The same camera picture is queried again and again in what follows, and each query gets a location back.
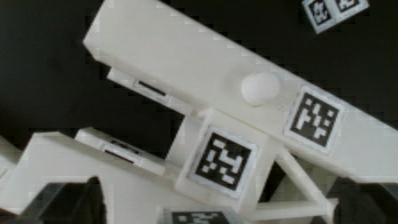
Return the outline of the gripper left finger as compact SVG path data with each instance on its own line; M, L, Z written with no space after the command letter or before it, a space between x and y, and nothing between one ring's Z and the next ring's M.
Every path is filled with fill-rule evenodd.
M107 224L100 178L49 183L20 215L0 209L0 224Z

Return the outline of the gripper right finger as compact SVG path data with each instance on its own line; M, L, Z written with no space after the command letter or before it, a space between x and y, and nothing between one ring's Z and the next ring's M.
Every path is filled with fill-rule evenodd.
M398 224L398 183L340 178L328 195L340 200L335 224Z

